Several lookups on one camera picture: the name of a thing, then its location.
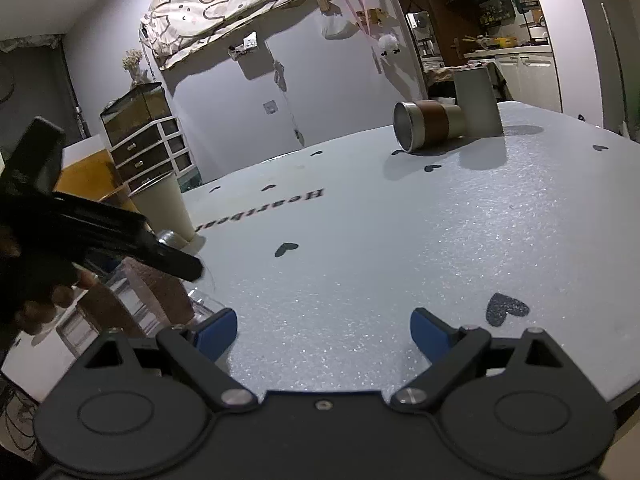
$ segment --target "black tool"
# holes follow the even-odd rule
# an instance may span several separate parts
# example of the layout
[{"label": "black tool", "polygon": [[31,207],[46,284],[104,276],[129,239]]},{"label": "black tool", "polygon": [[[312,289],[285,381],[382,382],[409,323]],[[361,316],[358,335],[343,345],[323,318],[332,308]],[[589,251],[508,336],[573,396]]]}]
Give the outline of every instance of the black tool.
[{"label": "black tool", "polygon": [[412,337],[432,364],[388,404],[380,392],[258,402],[213,363],[236,322],[225,309],[197,336],[103,333],[36,413],[53,462],[40,479],[600,478],[614,417],[542,330],[492,338],[417,309]]},{"label": "black tool", "polygon": [[144,216],[54,192],[63,141],[62,130],[34,119],[0,175],[0,223],[12,229],[22,250],[19,258],[0,261],[0,321],[25,300],[48,303],[53,286],[78,279],[69,262],[84,265],[96,252],[132,256],[185,280],[202,275],[199,259],[159,243]]}]

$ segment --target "finger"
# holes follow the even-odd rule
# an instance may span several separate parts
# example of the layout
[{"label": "finger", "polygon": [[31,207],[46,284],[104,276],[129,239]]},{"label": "finger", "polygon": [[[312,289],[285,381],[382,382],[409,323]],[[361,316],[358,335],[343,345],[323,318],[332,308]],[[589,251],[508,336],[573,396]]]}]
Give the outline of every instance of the finger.
[{"label": "finger", "polygon": [[36,323],[48,323],[56,317],[56,307],[50,303],[25,301],[21,312],[24,320]]},{"label": "finger", "polygon": [[68,286],[57,285],[51,294],[51,302],[62,308],[71,306],[74,302],[74,292]]},{"label": "finger", "polygon": [[26,319],[21,310],[15,313],[14,319],[17,325],[29,335],[36,335],[42,330],[40,323]]},{"label": "finger", "polygon": [[94,273],[89,272],[86,269],[78,269],[78,282],[76,283],[76,286],[88,290],[96,283],[98,283],[98,278]]},{"label": "finger", "polygon": [[20,256],[20,244],[6,225],[0,225],[0,254],[10,258]]}]

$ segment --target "screw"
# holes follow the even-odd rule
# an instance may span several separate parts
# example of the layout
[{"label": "screw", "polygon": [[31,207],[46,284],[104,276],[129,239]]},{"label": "screw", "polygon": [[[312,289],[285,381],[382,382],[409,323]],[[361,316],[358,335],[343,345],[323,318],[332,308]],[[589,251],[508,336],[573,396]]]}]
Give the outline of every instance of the screw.
[{"label": "screw", "polygon": [[227,406],[244,406],[254,400],[254,396],[249,390],[244,388],[232,388],[223,392],[220,396],[222,402]]},{"label": "screw", "polygon": [[334,404],[330,400],[318,400],[316,402],[316,410],[320,410],[322,412],[328,412]]},{"label": "screw", "polygon": [[396,393],[396,400],[400,404],[420,404],[427,399],[427,394],[420,388],[403,388]]}]

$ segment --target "black heart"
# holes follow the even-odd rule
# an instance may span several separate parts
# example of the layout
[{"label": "black heart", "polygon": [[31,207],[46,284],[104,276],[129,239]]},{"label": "black heart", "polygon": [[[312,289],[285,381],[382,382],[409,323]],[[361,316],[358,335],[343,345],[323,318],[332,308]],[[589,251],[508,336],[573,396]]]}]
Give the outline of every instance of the black heart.
[{"label": "black heart", "polygon": [[275,256],[276,258],[279,258],[287,251],[292,251],[293,249],[297,249],[298,247],[299,247],[298,244],[291,244],[291,243],[282,244],[280,247],[278,247],[278,250],[276,251]]},{"label": "black heart", "polygon": [[529,312],[529,307],[520,300],[496,292],[486,306],[486,321],[491,326],[500,326],[507,319],[507,314],[525,317]]}]

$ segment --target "brown leather band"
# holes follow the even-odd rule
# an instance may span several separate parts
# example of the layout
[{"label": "brown leather band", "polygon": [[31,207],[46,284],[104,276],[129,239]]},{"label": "brown leather band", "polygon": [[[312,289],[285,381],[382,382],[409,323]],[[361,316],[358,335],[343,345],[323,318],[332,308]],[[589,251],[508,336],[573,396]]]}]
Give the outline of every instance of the brown leather band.
[{"label": "brown leather band", "polygon": [[414,103],[420,108],[424,117],[424,144],[423,147],[440,144],[449,136],[449,118],[447,113],[437,101],[418,101]]}]

